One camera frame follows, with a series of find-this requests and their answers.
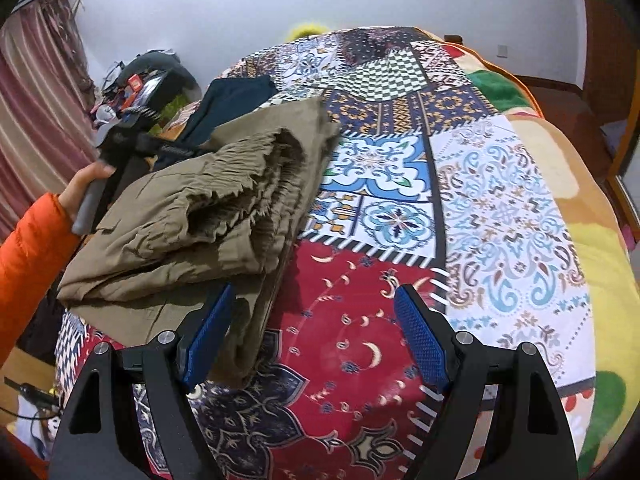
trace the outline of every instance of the yellow fluffy object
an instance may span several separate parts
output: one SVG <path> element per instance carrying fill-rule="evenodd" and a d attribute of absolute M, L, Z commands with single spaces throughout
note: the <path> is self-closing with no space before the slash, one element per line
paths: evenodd
<path fill-rule="evenodd" d="M 287 41 L 296 41 L 300 38 L 306 38 L 307 36 L 314 36 L 316 34 L 324 34 L 329 32 L 329 28 L 324 25 L 318 25 L 317 23 L 303 23 L 294 27 L 293 30 L 287 36 Z"/>

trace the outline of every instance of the curtain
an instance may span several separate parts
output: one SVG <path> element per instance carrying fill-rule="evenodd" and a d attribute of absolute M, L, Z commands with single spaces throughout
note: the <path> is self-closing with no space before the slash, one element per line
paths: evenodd
<path fill-rule="evenodd" d="M 44 192 L 94 160 L 94 85 L 69 0 L 34 0 L 0 29 L 0 242 Z"/>

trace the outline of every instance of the hand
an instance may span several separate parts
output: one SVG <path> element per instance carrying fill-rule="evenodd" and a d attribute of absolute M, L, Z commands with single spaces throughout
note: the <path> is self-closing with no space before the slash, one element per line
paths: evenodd
<path fill-rule="evenodd" d="M 74 222 L 78 216 L 80 204 L 84 198 L 87 187 L 98 178 L 109 178 L 116 169 L 102 161 L 89 164 L 86 168 L 78 171 L 71 182 L 66 186 L 65 190 L 60 193 L 58 201 L 68 214 L 71 221 Z"/>

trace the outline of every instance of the orange jacket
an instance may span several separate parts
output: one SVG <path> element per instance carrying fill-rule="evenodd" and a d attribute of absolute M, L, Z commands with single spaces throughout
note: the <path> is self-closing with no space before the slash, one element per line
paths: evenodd
<path fill-rule="evenodd" d="M 71 225 L 58 198 L 47 193 L 0 245 L 0 366 L 78 246 L 80 238 L 72 234 Z M 32 471 L 46 478 L 46 464 L 19 440 L 12 440 Z"/>

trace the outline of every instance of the blue gripper pad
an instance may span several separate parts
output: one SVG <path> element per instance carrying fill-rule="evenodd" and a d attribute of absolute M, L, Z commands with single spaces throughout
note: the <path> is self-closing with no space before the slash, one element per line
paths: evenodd
<path fill-rule="evenodd" d="M 441 392 L 449 384 L 446 371 L 446 358 L 442 347 L 420 313 L 418 305 L 410 297 L 404 287 L 396 290 L 394 310 L 400 322 L 404 338 L 425 384 L 436 386 Z"/>
<path fill-rule="evenodd" d="M 236 295 L 231 284 L 226 283 L 219 294 L 207 298 L 207 301 L 214 301 L 215 304 L 206 319 L 202 321 L 193 342 L 186 349 L 182 383 L 188 391 L 207 379 L 207 374 L 211 370 L 211 365 L 218 355 L 226 331 L 231 324 Z M 202 306 L 202 308 L 209 307 L 207 303 Z"/>

